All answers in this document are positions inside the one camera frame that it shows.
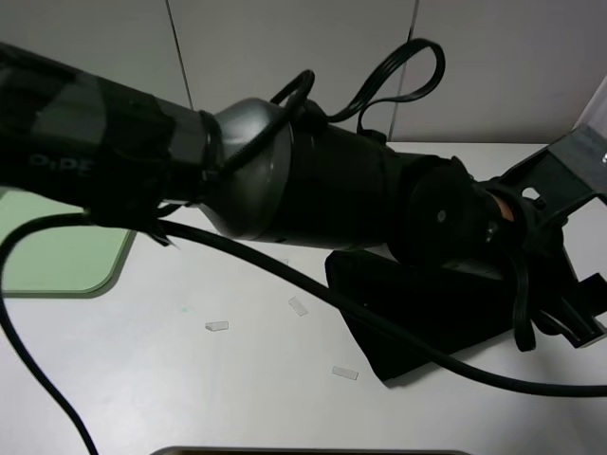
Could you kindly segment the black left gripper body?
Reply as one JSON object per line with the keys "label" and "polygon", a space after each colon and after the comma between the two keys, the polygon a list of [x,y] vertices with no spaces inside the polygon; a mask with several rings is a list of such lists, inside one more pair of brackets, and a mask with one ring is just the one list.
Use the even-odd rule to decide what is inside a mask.
{"label": "black left gripper body", "polygon": [[569,216],[606,199],[606,139],[571,132],[483,184],[511,209],[506,255],[515,285],[512,326],[517,347],[532,351],[535,333],[565,337],[579,349],[606,336],[606,281],[579,280],[564,247]]}

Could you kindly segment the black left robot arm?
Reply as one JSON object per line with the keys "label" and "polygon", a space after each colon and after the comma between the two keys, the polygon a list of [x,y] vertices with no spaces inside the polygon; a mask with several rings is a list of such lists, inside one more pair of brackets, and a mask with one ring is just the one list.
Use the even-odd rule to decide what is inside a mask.
{"label": "black left robot arm", "polygon": [[272,100],[193,111],[23,49],[1,48],[1,182],[80,207],[97,226],[165,242],[161,218],[202,209],[223,236],[329,248],[327,280],[346,315],[453,348],[512,330],[583,347],[605,336],[606,283],[574,276],[568,216],[603,197],[603,139],[577,130],[501,176],[475,180],[457,158],[399,154],[361,118],[402,64],[440,45],[395,50],[340,112],[308,95],[304,71]]}

